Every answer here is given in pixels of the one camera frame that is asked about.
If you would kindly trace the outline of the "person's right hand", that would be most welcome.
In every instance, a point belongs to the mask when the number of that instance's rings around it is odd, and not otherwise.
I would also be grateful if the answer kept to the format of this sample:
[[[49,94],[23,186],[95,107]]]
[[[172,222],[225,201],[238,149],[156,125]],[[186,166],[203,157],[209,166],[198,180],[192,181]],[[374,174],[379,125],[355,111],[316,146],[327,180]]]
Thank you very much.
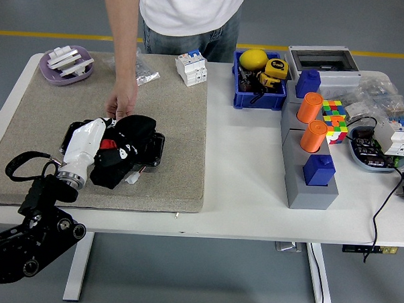
[[[105,103],[107,117],[120,120],[133,113],[137,100],[137,83],[134,80],[116,80]]]

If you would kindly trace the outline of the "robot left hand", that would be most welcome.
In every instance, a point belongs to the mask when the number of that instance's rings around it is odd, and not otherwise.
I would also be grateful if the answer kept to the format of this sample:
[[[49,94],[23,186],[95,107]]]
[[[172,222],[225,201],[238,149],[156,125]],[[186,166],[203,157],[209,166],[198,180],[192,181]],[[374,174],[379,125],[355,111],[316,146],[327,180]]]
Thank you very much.
[[[108,168],[135,157],[137,149],[130,143],[102,144],[105,131],[114,128],[116,123],[114,119],[100,117],[74,130],[64,154],[64,163],[58,169],[58,178],[80,190],[88,180],[90,165]]]

